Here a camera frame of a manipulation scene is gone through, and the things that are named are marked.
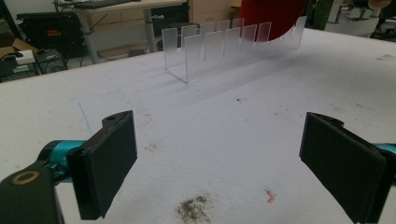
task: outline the white table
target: white table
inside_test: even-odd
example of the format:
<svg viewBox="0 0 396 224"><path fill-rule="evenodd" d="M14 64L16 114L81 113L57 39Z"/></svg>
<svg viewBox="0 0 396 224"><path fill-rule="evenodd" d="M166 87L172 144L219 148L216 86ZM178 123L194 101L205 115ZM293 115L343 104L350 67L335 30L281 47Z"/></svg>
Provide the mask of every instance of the white table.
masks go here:
<svg viewBox="0 0 396 224"><path fill-rule="evenodd" d="M210 223L351 223L300 161L305 113L395 142L395 60L394 43L305 30L297 51L190 85L163 70L161 52L2 83L0 178L49 141L88 139L132 109L138 159L106 218L81 221L61 184L66 223L183 223L177 208L199 195ZM380 223L395 210L392 189Z"/></svg>
<svg viewBox="0 0 396 224"><path fill-rule="evenodd" d="M142 0L141 2L131 2L112 7L102 7L97 9L80 9L75 8L75 12L81 22L81 30L87 43L88 51L93 63L99 63L97 50L119 47L131 43L133 40L147 39L149 51L156 51L154 31L152 26L151 9L155 7L171 7L181 5L187 0ZM111 13L120 13L127 11L136 11L143 9L146 24L144 26L123 27L120 29L109 30L106 32L91 32L91 26L88 23L89 14L106 15Z"/></svg>

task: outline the cardboard box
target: cardboard box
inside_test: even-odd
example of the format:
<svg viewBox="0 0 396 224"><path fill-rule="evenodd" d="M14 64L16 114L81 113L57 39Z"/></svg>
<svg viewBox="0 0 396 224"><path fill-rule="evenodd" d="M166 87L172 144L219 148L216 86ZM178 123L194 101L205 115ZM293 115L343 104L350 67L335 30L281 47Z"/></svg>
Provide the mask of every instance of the cardboard box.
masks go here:
<svg viewBox="0 0 396 224"><path fill-rule="evenodd" d="M131 43L130 45L120 46L113 49L102 49L98 51L98 55L101 58L111 58L116 56L126 57L129 54L130 50L133 49L142 49L145 50L148 48L148 42L142 41L138 43Z"/></svg>
<svg viewBox="0 0 396 224"><path fill-rule="evenodd" d="M143 10L136 11L128 11L128 12L119 12L119 13L111 13L111 14L93 14L90 13L88 15L88 24L90 26L93 25L105 25L123 21L136 21L145 19Z"/></svg>
<svg viewBox="0 0 396 224"><path fill-rule="evenodd" d="M38 52L37 48L16 38L10 33L0 34L0 57L15 51L29 49L34 53Z"/></svg>
<svg viewBox="0 0 396 224"><path fill-rule="evenodd" d="M92 32L103 32L108 30L120 29L122 27L136 26L145 24L144 20L136 20L136 21L122 21L122 22L114 22L102 25L96 25L92 27Z"/></svg>

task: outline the black cable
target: black cable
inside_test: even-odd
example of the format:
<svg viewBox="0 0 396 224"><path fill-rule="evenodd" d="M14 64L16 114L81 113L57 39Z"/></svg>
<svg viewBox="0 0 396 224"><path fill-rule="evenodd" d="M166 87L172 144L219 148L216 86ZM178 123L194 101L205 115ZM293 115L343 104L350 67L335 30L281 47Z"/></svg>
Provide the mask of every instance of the black cable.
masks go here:
<svg viewBox="0 0 396 224"><path fill-rule="evenodd" d="M65 20L66 17L64 17L62 15L64 10L66 9L66 7L64 7L61 11L59 11L59 0L54 0L53 4L55 5L55 10L56 10L57 15L59 17L59 21L60 22L63 21L64 24L69 26L70 24L67 23L67 21ZM66 56L66 58L64 58L64 59L68 63L72 50L79 49L79 44L78 43L80 43L80 36L71 36L71 34L69 34L68 32L63 32L63 35L65 35L65 37L70 41L70 43L68 45L68 47L70 47L70 48L64 48L63 50L61 50L61 53L63 53Z"/></svg>
<svg viewBox="0 0 396 224"><path fill-rule="evenodd" d="M49 60L49 62L47 62L47 64L46 64L46 66L45 66L45 68L44 68L44 73L45 74L47 74L47 67L50 65L50 63L52 63L57 57L58 57L58 55L60 55L61 53L60 52L58 52L57 54L55 54L55 56L53 56L50 60Z"/></svg>
<svg viewBox="0 0 396 224"><path fill-rule="evenodd" d="M82 40L83 40L83 41L82 41L82 43L81 43L81 48L79 48L78 45L77 45L77 43L75 43L75 42L70 43L70 44L72 44L72 45L75 45L76 48L75 48L75 49L69 48L69 50L67 51L67 56L64 57L65 62L66 62L66 65L69 63L70 54L71 54L72 50L80 49L80 50L82 51L82 55L85 54L85 50L84 50L83 47L82 47L82 44L85 43L85 39L83 38Z"/></svg>
<svg viewBox="0 0 396 224"><path fill-rule="evenodd" d="M8 53L6 55L3 55L3 57L0 58L0 60L3 60L4 58L6 58L7 56L11 55L12 53Z"/></svg>
<svg viewBox="0 0 396 224"><path fill-rule="evenodd" d="M78 49L78 51L80 51L81 50L81 54L80 55L85 55L86 54L86 51L84 50L85 48L87 48L86 46L84 47L84 46L81 46L81 48L77 48ZM67 52L67 58L64 58L64 60L65 60L65 63L66 63L66 66L68 67L68 63L69 63L69 60L70 60L70 52L71 52L71 49L69 49L69 51Z"/></svg>
<svg viewBox="0 0 396 224"><path fill-rule="evenodd" d="M67 7L62 8L61 12L64 12L65 10L67 10Z"/></svg>
<svg viewBox="0 0 396 224"><path fill-rule="evenodd" d="M106 14L104 17L102 17L102 19L100 19L96 24L94 24L93 26L91 26L91 27L90 27L90 30L91 30L93 27L95 27L99 22L101 22L106 16L107 16L107 14Z"/></svg>
<svg viewBox="0 0 396 224"><path fill-rule="evenodd" d="M82 55L81 60L79 61L79 67L82 67L82 60L84 59L85 55Z"/></svg>

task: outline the acrylic stand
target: acrylic stand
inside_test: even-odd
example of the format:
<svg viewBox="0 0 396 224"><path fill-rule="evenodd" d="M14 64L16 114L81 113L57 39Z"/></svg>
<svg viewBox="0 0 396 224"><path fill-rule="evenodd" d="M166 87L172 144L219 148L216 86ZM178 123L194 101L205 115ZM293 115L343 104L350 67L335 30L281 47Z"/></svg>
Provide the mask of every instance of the acrylic stand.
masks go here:
<svg viewBox="0 0 396 224"><path fill-rule="evenodd" d="M240 68L300 47L306 17L283 36L268 41L271 22L244 26L243 19L163 30L166 70L188 83ZM180 35L180 48L177 36Z"/></svg>

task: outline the clear acrylic sheet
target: clear acrylic sheet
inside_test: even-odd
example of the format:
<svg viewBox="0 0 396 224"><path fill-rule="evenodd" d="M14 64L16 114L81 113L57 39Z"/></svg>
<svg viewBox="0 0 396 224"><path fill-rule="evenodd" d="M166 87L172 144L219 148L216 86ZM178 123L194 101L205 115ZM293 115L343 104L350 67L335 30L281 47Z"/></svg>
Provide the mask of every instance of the clear acrylic sheet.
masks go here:
<svg viewBox="0 0 396 224"><path fill-rule="evenodd" d="M271 22L244 26L243 19L163 30L166 70L184 82L192 82L240 68L300 47L306 17L297 20L283 36L268 41Z"/></svg>

